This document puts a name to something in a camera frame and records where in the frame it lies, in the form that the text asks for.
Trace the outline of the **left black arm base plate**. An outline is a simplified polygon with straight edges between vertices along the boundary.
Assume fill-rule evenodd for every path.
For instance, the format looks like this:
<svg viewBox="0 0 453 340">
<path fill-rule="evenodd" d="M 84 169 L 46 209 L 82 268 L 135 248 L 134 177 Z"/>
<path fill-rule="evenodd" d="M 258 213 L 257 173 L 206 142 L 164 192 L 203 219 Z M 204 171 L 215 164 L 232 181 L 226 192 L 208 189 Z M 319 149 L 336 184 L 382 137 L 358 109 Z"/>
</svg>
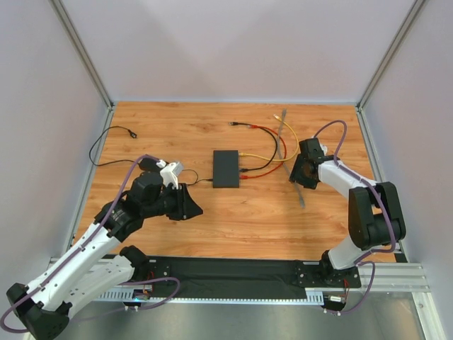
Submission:
<svg viewBox="0 0 453 340">
<path fill-rule="evenodd" d="M 171 264 L 167 261 L 145 262 L 140 264 L 132 277 L 133 282 L 151 280 L 153 278 L 166 278 L 171 274 Z"/>
</svg>

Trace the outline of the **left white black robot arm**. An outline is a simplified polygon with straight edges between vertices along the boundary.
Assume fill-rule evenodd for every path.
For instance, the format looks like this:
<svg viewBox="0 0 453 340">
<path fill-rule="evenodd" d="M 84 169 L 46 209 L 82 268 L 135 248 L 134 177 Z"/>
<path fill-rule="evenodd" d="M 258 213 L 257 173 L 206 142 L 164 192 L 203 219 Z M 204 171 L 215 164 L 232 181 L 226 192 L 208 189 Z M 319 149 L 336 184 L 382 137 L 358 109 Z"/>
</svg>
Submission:
<svg viewBox="0 0 453 340">
<path fill-rule="evenodd" d="M 176 175 L 144 172 L 95 216 L 84 235 L 53 266 L 27 284 L 6 292 L 10 308 L 35 339 L 55 339 L 92 300 L 116 285 L 146 284 L 147 257 L 134 246 L 102 268 L 91 268 L 110 250 L 141 229 L 151 217 L 189 220 L 203 213 Z"/>
</svg>

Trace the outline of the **black network switch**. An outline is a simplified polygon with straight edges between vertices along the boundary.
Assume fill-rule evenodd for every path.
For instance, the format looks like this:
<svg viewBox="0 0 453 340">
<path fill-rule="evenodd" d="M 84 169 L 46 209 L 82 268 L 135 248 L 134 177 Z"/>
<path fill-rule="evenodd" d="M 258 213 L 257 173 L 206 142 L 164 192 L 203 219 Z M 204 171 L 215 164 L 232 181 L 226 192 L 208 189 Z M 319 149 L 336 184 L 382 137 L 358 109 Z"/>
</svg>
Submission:
<svg viewBox="0 0 453 340">
<path fill-rule="evenodd" d="M 239 152 L 237 150 L 214 150 L 212 187 L 238 188 L 239 181 Z"/>
</svg>

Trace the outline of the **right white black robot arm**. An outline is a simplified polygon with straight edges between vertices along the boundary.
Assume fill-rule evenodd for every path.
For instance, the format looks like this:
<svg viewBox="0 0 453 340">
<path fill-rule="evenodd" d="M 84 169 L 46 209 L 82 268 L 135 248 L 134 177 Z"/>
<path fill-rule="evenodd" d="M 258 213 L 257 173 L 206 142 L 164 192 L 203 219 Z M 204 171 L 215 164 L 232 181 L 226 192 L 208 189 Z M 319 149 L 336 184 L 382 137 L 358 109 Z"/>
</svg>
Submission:
<svg viewBox="0 0 453 340">
<path fill-rule="evenodd" d="M 325 154 L 315 137 L 299 142 L 299 148 L 289 181 L 311 190 L 324 183 L 348 201 L 348 236 L 321 256 L 321 277 L 348 270 L 370 254 L 385 252 L 385 246 L 393 251 L 406 236 L 395 185 L 359 175 L 336 156 Z"/>
</svg>

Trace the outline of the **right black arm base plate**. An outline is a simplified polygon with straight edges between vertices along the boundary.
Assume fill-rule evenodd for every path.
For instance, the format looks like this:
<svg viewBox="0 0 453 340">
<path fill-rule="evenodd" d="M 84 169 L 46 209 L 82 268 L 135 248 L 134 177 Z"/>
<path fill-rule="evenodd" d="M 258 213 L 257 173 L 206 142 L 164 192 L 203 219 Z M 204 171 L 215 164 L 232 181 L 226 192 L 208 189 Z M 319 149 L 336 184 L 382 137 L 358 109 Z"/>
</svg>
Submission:
<svg viewBox="0 0 453 340">
<path fill-rule="evenodd" d="M 295 262 L 296 284 L 303 288 L 360 288 L 357 267 L 337 270 L 319 262 Z"/>
</svg>

